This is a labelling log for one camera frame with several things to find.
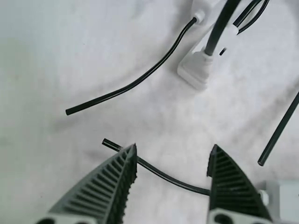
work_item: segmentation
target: black wire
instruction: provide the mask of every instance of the black wire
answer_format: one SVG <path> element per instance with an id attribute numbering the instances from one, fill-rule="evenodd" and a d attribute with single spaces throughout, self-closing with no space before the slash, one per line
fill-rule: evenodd
<path id="1" fill-rule="evenodd" d="M 285 113 L 285 115 L 282 118 L 281 122 L 279 123 L 278 127 L 276 128 L 274 134 L 272 135 L 270 141 L 268 142 L 266 148 L 264 149 L 261 157 L 258 159 L 257 163 L 260 166 L 263 166 L 265 164 L 265 162 L 268 159 L 268 157 L 269 157 L 272 149 L 274 148 L 277 140 L 279 139 L 279 137 L 280 137 L 281 133 L 283 132 L 285 126 L 287 125 L 287 123 L 289 122 L 291 116 L 293 115 L 298 103 L 299 103 L 299 92 L 298 92 L 297 96 L 295 97 L 295 99 L 293 100 L 291 106 L 289 107 L 289 109 Z"/>
<path id="2" fill-rule="evenodd" d="M 244 11 L 239 15 L 239 17 L 234 21 L 234 25 L 239 27 L 247 16 L 252 12 L 252 10 L 261 2 L 262 0 L 252 0 L 250 4 L 244 9 Z"/>
<path id="3" fill-rule="evenodd" d="M 205 53 L 207 55 L 213 55 L 216 45 L 221 37 L 221 34 L 240 1 L 241 0 L 228 0 L 224 5 L 223 10 L 221 11 L 218 17 L 209 37 L 209 40 L 206 44 Z"/>
<path id="4" fill-rule="evenodd" d="M 102 103 L 106 100 L 109 100 L 111 98 L 117 97 L 131 89 L 133 89 L 134 87 L 136 87 L 137 85 L 139 85 L 141 82 L 143 82 L 146 78 L 148 78 L 151 74 L 153 74 L 174 52 L 174 50 L 177 48 L 178 44 L 180 43 L 180 41 L 182 40 L 183 36 L 185 35 L 185 33 L 188 31 L 188 29 L 194 24 L 196 23 L 196 18 L 193 18 L 182 30 L 182 32 L 180 33 L 180 35 L 178 36 L 177 40 L 175 41 L 175 43 L 173 44 L 173 46 L 171 47 L 171 49 L 166 53 L 166 55 L 157 63 L 154 65 L 154 67 L 152 67 L 150 70 L 148 70 L 146 73 L 144 73 L 142 76 L 140 76 L 138 79 L 136 79 L 134 82 L 130 83 L 129 85 L 122 87 L 119 90 L 116 90 L 114 92 L 108 93 L 104 96 L 98 97 L 96 99 L 93 99 L 91 101 L 88 101 L 86 103 L 80 104 L 78 106 L 72 107 L 70 109 L 67 109 L 66 115 L 71 115 L 73 113 L 77 113 L 79 111 L 85 110 L 91 106 L 97 105 L 99 103 Z"/>
<path id="5" fill-rule="evenodd" d="M 111 149 L 113 149 L 114 151 L 116 152 L 119 152 L 122 147 L 115 144 L 114 142 L 108 140 L 108 139 L 104 139 L 102 144 L 104 146 L 107 146 Z M 169 175 L 167 175 L 166 173 L 158 170 L 156 167 L 152 166 L 151 164 L 149 164 L 148 162 L 146 162 L 145 160 L 143 160 L 142 158 L 140 157 L 137 157 L 137 162 L 143 166 L 144 168 L 146 168 L 147 170 L 149 170 L 150 172 L 156 174 L 157 176 L 161 177 L 162 179 L 174 184 L 174 185 L 177 185 L 178 187 L 181 187 L 181 188 L 184 188 L 186 190 L 189 190 L 189 191 L 192 191 L 192 192 L 195 192 L 195 193 L 198 193 L 198 194 L 202 194 L 202 195 L 207 195 L 209 196 L 210 195 L 210 190 L 208 189 L 204 189 L 204 188 L 199 188 L 199 187 L 195 187 L 195 186 L 192 186 L 190 184 L 187 184 L 187 183 L 184 183 L 184 182 L 181 182 Z"/>
<path id="6" fill-rule="evenodd" d="M 270 0 L 264 0 L 264 2 L 262 4 L 260 10 L 257 12 L 257 14 L 245 26 L 243 26 L 241 29 L 239 29 L 238 34 L 244 32 L 246 29 L 248 29 L 249 27 L 251 27 L 252 24 L 255 23 L 258 20 L 258 18 L 260 18 L 260 16 L 262 15 L 262 13 L 264 12 L 264 10 L 266 9 L 269 1 Z"/>

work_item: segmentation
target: white fabric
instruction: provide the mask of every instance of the white fabric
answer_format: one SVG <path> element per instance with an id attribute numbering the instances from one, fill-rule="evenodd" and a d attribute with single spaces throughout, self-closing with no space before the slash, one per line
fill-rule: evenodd
<path id="1" fill-rule="evenodd" d="M 191 0 L 3 0 L 0 4 L 0 222 L 27 223 L 122 146 L 209 188 L 214 144 L 254 184 L 299 178 L 299 108 L 265 167 L 257 160 L 299 89 L 299 1 L 272 0 L 240 35 L 230 70 L 198 93 L 177 74 L 201 31 L 140 86 L 72 116 L 65 109 L 139 77 L 190 20 Z M 244 1 L 238 12 L 248 3 Z M 204 224 L 208 197 L 138 166 L 126 224 Z"/>

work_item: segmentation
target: thick black cable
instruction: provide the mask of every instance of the thick black cable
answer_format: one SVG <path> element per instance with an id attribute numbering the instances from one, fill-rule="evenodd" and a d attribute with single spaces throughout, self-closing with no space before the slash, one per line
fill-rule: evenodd
<path id="1" fill-rule="evenodd" d="M 257 12 L 257 14 L 252 18 L 252 20 L 250 20 L 245 26 L 243 26 L 241 29 L 239 29 L 238 34 L 244 32 L 246 29 L 248 29 L 249 27 L 252 26 L 252 24 L 254 24 L 258 18 L 260 18 L 260 16 L 263 14 L 263 12 L 265 11 L 268 3 L 270 0 L 264 0 L 260 10 Z"/>
<path id="2" fill-rule="evenodd" d="M 247 16 L 252 12 L 253 9 L 261 2 L 262 0 L 252 0 L 250 4 L 244 9 L 244 11 L 239 15 L 239 17 L 234 21 L 234 25 L 239 27 Z"/>
<path id="3" fill-rule="evenodd" d="M 180 33 L 180 35 L 178 36 L 177 40 L 175 41 L 175 43 L 173 44 L 173 46 L 171 47 L 171 49 L 166 53 L 166 55 L 157 63 L 154 65 L 154 67 L 152 67 L 150 70 L 148 70 L 147 72 L 145 72 L 142 76 L 140 76 L 138 79 L 136 79 L 134 82 L 130 83 L 129 85 L 122 87 L 119 90 L 116 90 L 114 92 L 108 93 L 104 96 L 98 97 L 96 99 L 90 100 L 86 103 L 80 104 L 78 106 L 72 107 L 70 109 L 67 109 L 66 115 L 71 115 L 73 113 L 77 113 L 79 111 L 85 110 L 91 106 L 97 105 L 99 103 L 102 103 L 106 100 L 109 100 L 111 98 L 117 97 L 131 89 L 133 89 L 134 87 L 136 87 L 137 85 L 139 85 L 141 82 L 143 82 L 146 78 L 148 78 L 151 74 L 153 74 L 174 52 L 174 50 L 177 48 L 178 44 L 180 43 L 180 41 L 182 40 L 183 36 L 185 35 L 185 33 L 190 29 L 190 27 L 196 23 L 196 18 L 193 18 L 182 30 L 182 32 Z"/>
<path id="4" fill-rule="evenodd" d="M 241 0 L 227 0 L 206 44 L 205 53 L 207 55 L 213 55 L 221 34 L 223 33 L 224 28 L 226 27 L 240 1 Z"/>
<path id="5" fill-rule="evenodd" d="M 272 149 L 274 148 L 274 146 L 275 146 L 277 140 L 279 139 L 281 133 L 283 132 L 285 126 L 287 125 L 291 116 L 293 115 L 298 103 L 299 103 L 299 92 L 298 92 L 297 96 L 295 97 L 295 99 L 293 100 L 291 106 L 285 113 L 285 115 L 282 118 L 281 122 L 279 123 L 278 127 L 276 128 L 274 134 L 272 135 L 270 141 L 268 142 L 266 148 L 264 149 L 261 157 L 258 159 L 257 163 L 260 166 L 263 166 L 265 164 L 265 162 L 267 161 Z"/>
<path id="6" fill-rule="evenodd" d="M 113 149 L 114 151 L 116 152 L 119 152 L 122 147 L 115 144 L 114 142 L 108 140 L 108 139 L 104 139 L 102 144 L 104 146 L 107 146 L 108 148 L 111 148 Z M 192 186 L 190 184 L 187 184 L 187 183 L 184 183 L 184 182 L 181 182 L 169 175 L 167 175 L 166 173 L 158 170 L 156 167 L 152 166 L 151 164 L 149 164 L 148 162 L 146 162 L 145 160 L 143 160 L 142 158 L 140 157 L 137 157 L 137 162 L 143 166 L 144 168 L 146 168 L 147 170 L 149 170 L 150 172 L 156 174 L 157 176 L 161 177 L 162 179 L 174 184 L 174 185 L 177 185 L 178 187 L 181 187 L 181 188 L 184 188 L 186 190 L 189 190 L 189 191 L 192 191 L 192 192 L 195 192 L 195 193 L 198 193 L 198 194 L 202 194 L 202 195 L 207 195 L 209 196 L 210 195 L 210 190 L 208 189 L 204 189 L 204 188 L 199 188 L 199 187 L 195 187 L 195 186 Z"/>

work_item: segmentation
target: white power plug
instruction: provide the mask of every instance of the white power plug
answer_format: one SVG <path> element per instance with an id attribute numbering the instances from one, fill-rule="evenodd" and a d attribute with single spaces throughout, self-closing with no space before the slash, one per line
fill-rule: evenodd
<path id="1" fill-rule="evenodd" d="M 218 73 L 219 70 L 224 68 L 224 65 L 228 64 L 233 49 L 232 45 L 237 42 L 238 28 L 234 25 L 228 25 L 217 43 L 214 55 L 207 55 L 205 47 L 212 29 L 213 26 L 210 27 L 208 33 L 200 38 L 178 65 L 178 74 L 198 90 L 205 89 L 211 74 Z"/>
<path id="2" fill-rule="evenodd" d="M 260 193 L 274 220 L 299 224 L 299 181 L 267 181 Z"/>

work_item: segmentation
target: black cable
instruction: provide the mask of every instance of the black cable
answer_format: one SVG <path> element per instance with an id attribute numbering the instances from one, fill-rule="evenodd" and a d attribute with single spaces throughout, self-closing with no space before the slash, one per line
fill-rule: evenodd
<path id="1" fill-rule="evenodd" d="M 246 29 L 248 29 L 249 27 L 251 27 L 252 24 L 255 23 L 258 20 L 258 18 L 260 18 L 260 16 L 263 14 L 264 10 L 266 9 L 269 1 L 270 0 L 264 0 L 264 2 L 262 4 L 260 10 L 257 12 L 257 14 L 245 26 L 243 26 L 241 29 L 239 29 L 238 34 L 244 32 Z"/>
<path id="2" fill-rule="evenodd" d="M 182 30 L 182 32 L 180 33 L 180 35 L 178 36 L 177 40 L 175 41 L 175 43 L 173 44 L 173 46 L 171 47 L 171 49 L 166 53 L 166 55 L 157 63 L 154 65 L 154 67 L 152 67 L 150 70 L 148 70 L 147 72 L 145 72 L 142 76 L 140 76 L 138 79 L 136 79 L 134 82 L 130 83 L 129 85 L 122 87 L 119 90 L 116 90 L 114 92 L 108 93 L 104 96 L 98 97 L 96 99 L 90 100 L 86 103 L 80 104 L 78 106 L 72 107 L 70 109 L 67 109 L 66 115 L 71 115 L 73 113 L 77 113 L 79 111 L 85 110 L 91 106 L 97 105 L 99 103 L 102 103 L 106 100 L 109 100 L 111 98 L 117 97 L 131 89 L 133 89 L 134 87 L 136 87 L 137 85 L 139 85 L 141 82 L 143 82 L 146 78 L 148 78 L 151 74 L 153 74 L 174 52 L 174 50 L 177 48 L 178 44 L 180 43 L 180 41 L 182 40 L 183 36 L 185 35 L 185 33 L 188 31 L 188 29 L 190 29 L 190 27 L 196 23 L 196 18 L 193 18 Z"/>
<path id="3" fill-rule="evenodd" d="M 223 10 L 221 11 L 218 17 L 209 37 L 209 40 L 206 44 L 205 53 L 207 55 L 213 55 L 216 45 L 221 37 L 221 34 L 240 1 L 241 0 L 228 0 L 224 5 Z"/>
<path id="4" fill-rule="evenodd" d="M 239 27 L 247 16 L 252 12 L 252 10 L 261 2 L 262 0 L 252 0 L 250 4 L 244 9 L 244 11 L 239 15 L 239 17 L 234 21 L 234 25 Z"/>
<path id="5" fill-rule="evenodd" d="M 277 140 L 279 139 L 281 133 L 283 132 L 285 126 L 287 125 L 287 123 L 289 122 L 291 116 L 293 115 L 298 103 L 299 103 L 299 92 L 298 92 L 297 96 L 295 97 L 295 99 L 293 100 L 291 106 L 287 110 L 286 114 L 282 118 L 282 120 L 279 123 L 278 127 L 276 128 L 274 134 L 272 135 L 270 141 L 268 142 L 266 148 L 264 149 L 261 157 L 258 159 L 257 163 L 260 166 L 263 166 L 265 164 L 265 162 L 268 159 L 273 147 L 275 146 L 275 144 L 276 144 Z"/>
<path id="6" fill-rule="evenodd" d="M 102 144 L 104 146 L 107 146 L 111 149 L 113 149 L 114 151 L 116 152 L 119 152 L 122 147 L 115 144 L 114 142 L 108 140 L 108 139 L 104 139 Z M 150 172 L 156 174 L 157 176 L 161 177 L 162 179 L 174 184 L 174 185 L 177 185 L 178 187 L 181 187 L 181 188 L 184 188 L 186 190 L 189 190 L 189 191 L 192 191 L 192 192 L 195 192 L 195 193 L 198 193 L 198 194 L 202 194 L 202 195 L 207 195 L 209 196 L 210 195 L 210 190 L 208 189 L 204 189 L 204 188 L 199 188 L 199 187 L 195 187 L 195 186 L 192 186 L 190 184 L 187 184 L 187 183 L 184 183 L 184 182 L 181 182 L 169 175 L 167 175 L 166 173 L 163 173 L 162 171 L 158 170 L 157 168 L 155 168 L 154 166 L 152 166 L 151 164 L 149 164 L 148 162 L 146 162 L 145 160 L 143 160 L 142 158 L 140 157 L 137 157 L 137 162 L 143 166 L 144 168 L 146 168 L 147 170 L 149 170 Z"/>

